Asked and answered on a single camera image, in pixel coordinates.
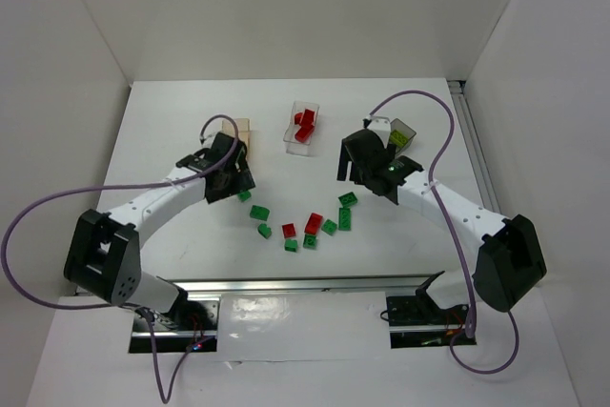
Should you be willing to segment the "red curved lego brick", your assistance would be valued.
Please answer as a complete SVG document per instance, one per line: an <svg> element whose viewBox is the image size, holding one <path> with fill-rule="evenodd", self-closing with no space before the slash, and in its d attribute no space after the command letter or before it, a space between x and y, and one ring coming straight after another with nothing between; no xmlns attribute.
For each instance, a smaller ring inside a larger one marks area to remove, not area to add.
<svg viewBox="0 0 610 407"><path fill-rule="evenodd" d="M306 109L300 113L299 125L301 127L313 126L315 124L315 111Z"/></svg>

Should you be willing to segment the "clear plastic container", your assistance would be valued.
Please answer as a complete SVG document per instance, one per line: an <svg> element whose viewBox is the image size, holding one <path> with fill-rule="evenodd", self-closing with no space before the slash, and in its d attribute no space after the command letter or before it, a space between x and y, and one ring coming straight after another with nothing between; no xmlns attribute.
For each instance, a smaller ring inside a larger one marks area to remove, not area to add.
<svg viewBox="0 0 610 407"><path fill-rule="evenodd" d="M288 154L309 156L319 114L319 105L295 101L284 133L283 141Z"/></svg>

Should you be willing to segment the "dark smoked plastic container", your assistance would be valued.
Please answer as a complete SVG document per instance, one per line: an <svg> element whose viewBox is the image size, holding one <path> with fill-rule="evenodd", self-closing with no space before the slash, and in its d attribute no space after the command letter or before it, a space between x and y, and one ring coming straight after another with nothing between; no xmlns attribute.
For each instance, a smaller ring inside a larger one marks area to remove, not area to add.
<svg viewBox="0 0 610 407"><path fill-rule="evenodd" d="M408 149L413 143L417 132L398 118L391 121L389 142L396 147L396 153Z"/></svg>

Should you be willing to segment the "red long lego brick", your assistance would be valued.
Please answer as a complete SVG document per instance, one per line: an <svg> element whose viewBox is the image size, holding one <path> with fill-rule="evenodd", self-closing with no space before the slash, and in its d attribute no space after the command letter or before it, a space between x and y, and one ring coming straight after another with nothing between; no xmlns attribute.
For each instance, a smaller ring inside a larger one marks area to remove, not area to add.
<svg viewBox="0 0 610 407"><path fill-rule="evenodd" d="M314 131L315 126L300 127L295 133L295 140L301 144L307 144Z"/></svg>

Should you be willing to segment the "yellow-green long lego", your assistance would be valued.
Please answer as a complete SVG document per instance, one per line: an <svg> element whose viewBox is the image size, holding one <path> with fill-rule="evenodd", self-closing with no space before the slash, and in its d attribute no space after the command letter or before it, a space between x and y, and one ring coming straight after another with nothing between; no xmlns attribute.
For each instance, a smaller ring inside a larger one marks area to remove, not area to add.
<svg viewBox="0 0 610 407"><path fill-rule="evenodd" d="M405 148L409 144L410 138L399 130L392 130L389 142L396 145L398 148Z"/></svg>

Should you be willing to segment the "green notched lego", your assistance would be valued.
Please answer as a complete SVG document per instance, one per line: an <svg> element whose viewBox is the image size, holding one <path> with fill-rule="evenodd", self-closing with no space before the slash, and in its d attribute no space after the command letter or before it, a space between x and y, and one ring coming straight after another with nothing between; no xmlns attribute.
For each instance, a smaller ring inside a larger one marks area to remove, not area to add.
<svg viewBox="0 0 610 407"><path fill-rule="evenodd" d="M265 239L269 239L273 234L271 227L268 226L266 223L259 224L257 226L257 231Z"/></svg>

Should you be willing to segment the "wooden box container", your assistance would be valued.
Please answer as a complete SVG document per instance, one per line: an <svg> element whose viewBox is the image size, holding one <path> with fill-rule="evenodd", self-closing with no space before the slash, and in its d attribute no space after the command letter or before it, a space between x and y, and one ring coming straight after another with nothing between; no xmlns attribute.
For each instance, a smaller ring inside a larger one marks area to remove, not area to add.
<svg viewBox="0 0 610 407"><path fill-rule="evenodd" d="M237 126L238 137L241 142L246 146L247 152L246 157L250 157L251 153L251 122L249 118L235 118L234 122Z"/></svg>

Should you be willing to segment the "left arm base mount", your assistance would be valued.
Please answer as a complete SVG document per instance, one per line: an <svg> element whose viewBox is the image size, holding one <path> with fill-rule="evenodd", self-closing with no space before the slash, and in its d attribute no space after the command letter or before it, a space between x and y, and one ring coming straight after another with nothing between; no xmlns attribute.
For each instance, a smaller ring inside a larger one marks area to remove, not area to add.
<svg viewBox="0 0 610 407"><path fill-rule="evenodd" d="M220 311L219 295L190 294L185 312L175 320L152 311L152 328L159 354L182 353L187 347L195 353L217 351L217 326ZM130 354L150 354L153 349L149 326L135 307L130 336Z"/></svg>

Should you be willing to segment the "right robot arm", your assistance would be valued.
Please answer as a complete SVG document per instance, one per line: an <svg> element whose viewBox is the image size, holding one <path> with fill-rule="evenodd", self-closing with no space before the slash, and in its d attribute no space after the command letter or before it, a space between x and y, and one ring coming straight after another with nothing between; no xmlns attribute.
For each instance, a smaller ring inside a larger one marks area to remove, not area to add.
<svg viewBox="0 0 610 407"><path fill-rule="evenodd" d="M441 229L453 228L463 251L475 297L509 312L547 274L533 222L484 209L429 177L415 160L383 145L361 129L341 142L337 179L407 207Z"/></svg>

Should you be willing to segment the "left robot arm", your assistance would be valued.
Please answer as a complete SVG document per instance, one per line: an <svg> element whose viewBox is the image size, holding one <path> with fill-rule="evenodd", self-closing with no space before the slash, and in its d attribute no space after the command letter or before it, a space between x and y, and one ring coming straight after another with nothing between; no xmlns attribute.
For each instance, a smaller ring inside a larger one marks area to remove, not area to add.
<svg viewBox="0 0 610 407"><path fill-rule="evenodd" d="M145 308L174 327L205 309L177 284L142 268L141 250L151 236L182 211L255 187L247 145L217 133L210 145L178 160L160 188L145 191L104 213L88 210L78 218L64 265L71 283L115 307Z"/></svg>

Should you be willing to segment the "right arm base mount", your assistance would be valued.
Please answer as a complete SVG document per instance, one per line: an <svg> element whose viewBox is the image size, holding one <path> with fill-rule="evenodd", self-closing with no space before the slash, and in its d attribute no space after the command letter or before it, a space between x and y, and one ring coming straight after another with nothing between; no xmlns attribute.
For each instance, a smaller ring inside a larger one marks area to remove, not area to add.
<svg viewBox="0 0 610 407"><path fill-rule="evenodd" d="M416 295L387 296L386 308L379 318L389 326L392 349L475 345L463 330L469 311L467 305L444 310L430 299Z"/></svg>

